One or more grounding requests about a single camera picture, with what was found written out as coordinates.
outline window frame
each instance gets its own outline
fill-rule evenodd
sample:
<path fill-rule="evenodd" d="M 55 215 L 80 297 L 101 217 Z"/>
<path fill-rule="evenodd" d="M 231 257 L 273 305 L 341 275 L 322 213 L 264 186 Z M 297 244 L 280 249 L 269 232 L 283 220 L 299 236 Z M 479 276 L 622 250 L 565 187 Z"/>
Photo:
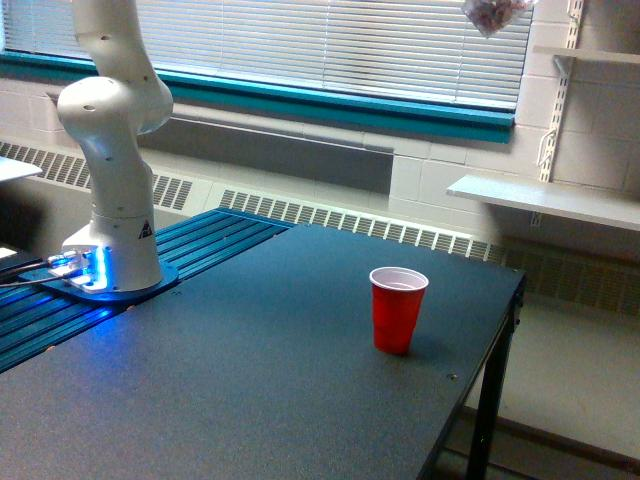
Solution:
<path fill-rule="evenodd" d="M 242 108 L 328 121 L 345 128 L 396 131 L 509 143 L 515 113 L 434 103 L 392 100 L 300 87 L 157 70 L 178 102 L 201 102 L 212 108 Z M 73 82 L 97 75 L 92 61 L 5 50 L 0 75 L 41 82 Z"/>

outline cup rim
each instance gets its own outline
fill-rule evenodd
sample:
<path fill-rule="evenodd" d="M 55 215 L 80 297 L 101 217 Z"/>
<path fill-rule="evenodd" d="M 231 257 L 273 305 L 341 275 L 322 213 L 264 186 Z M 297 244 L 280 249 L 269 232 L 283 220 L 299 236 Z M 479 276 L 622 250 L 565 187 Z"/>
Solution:
<path fill-rule="evenodd" d="M 376 280 L 374 278 L 376 273 L 379 273 L 381 271 L 384 270 L 395 270 L 395 271 L 401 271 L 403 273 L 407 273 L 409 275 L 412 275 L 416 278 L 418 278 L 420 281 L 422 281 L 423 285 L 420 287 L 411 287 L 411 288 L 397 288 L 397 287 L 392 287 L 390 285 L 385 285 L 384 283 L 379 282 L 378 280 Z M 404 267 L 380 267 L 380 268 L 375 268 L 373 270 L 371 270 L 371 272 L 369 273 L 369 280 L 371 281 L 372 284 L 374 284 L 377 287 L 380 288 L 384 288 L 385 290 L 393 290 L 396 292 L 417 292 L 420 290 L 424 290 L 425 288 L 427 288 L 429 286 L 429 279 L 424 276 L 423 274 L 421 274 L 420 272 L 416 272 L 415 270 L 411 270 L 410 268 L 404 268 Z"/>

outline black cable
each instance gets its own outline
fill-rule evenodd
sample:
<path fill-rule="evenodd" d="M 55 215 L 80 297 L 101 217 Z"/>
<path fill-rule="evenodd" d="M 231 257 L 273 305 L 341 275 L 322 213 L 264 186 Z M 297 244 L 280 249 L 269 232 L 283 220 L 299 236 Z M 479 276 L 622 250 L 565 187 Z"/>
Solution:
<path fill-rule="evenodd" d="M 40 278 L 38 280 L 29 280 L 27 282 L 0 283 L 0 288 L 15 288 L 15 287 L 25 287 L 27 285 L 38 285 L 40 283 L 53 282 L 55 280 L 64 280 L 66 278 L 73 278 L 77 276 L 78 276 L 77 272 L 72 272 L 67 275 L 62 275 L 60 277 Z"/>
<path fill-rule="evenodd" d="M 36 262 L 30 263 L 29 265 L 23 265 L 21 267 L 15 267 L 6 272 L 0 273 L 0 281 L 6 280 L 7 278 L 15 277 L 21 273 L 30 272 L 31 270 L 37 270 L 38 268 L 48 267 L 48 262 Z"/>

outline red cup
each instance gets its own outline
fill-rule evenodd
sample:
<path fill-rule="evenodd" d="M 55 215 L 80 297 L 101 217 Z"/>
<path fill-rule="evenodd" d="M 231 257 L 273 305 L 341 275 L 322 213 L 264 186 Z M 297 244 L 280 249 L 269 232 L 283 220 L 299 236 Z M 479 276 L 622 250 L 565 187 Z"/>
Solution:
<path fill-rule="evenodd" d="M 385 353 L 405 355 L 429 280 L 400 267 L 376 268 L 369 280 L 373 290 L 373 344 Z"/>

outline window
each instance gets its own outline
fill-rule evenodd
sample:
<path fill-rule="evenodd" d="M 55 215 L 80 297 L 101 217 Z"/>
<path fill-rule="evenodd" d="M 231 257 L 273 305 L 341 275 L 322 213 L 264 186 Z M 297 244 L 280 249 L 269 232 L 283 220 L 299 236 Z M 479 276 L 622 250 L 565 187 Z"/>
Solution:
<path fill-rule="evenodd" d="M 462 0 L 138 0 L 156 68 L 515 110 L 531 13 L 483 38 Z M 87 58 L 69 0 L 2 0 L 6 48 Z"/>

